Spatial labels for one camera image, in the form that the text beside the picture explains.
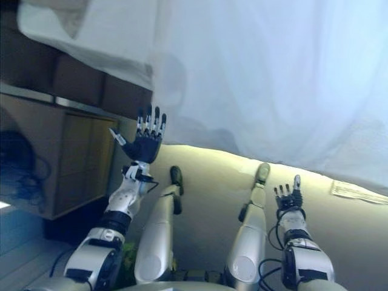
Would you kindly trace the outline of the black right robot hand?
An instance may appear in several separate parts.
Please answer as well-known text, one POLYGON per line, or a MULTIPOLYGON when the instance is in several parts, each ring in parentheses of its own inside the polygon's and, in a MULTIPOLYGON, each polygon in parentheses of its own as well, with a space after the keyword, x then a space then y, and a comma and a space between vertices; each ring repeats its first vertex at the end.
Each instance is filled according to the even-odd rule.
POLYGON ((293 207, 302 207, 303 196, 301 193, 301 177, 299 175, 295 175, 292 188, 290 188, 289 184, 285 184, 275 187, 273 191, 279 212, 284 212, 293 207))

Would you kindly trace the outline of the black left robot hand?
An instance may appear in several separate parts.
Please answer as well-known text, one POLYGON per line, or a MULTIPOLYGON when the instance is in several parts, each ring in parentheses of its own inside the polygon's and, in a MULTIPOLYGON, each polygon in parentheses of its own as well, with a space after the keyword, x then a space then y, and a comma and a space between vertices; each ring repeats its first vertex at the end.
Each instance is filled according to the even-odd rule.
POLYGON ((109 128, 109 132, 130 159, 151 164, 158 155, 166 124, 167 115, 160 114, 158 106, 153 109, 149 104, 146 110, 142 107, 138 110, 136 134, 132 142, 113 128, 109 128))

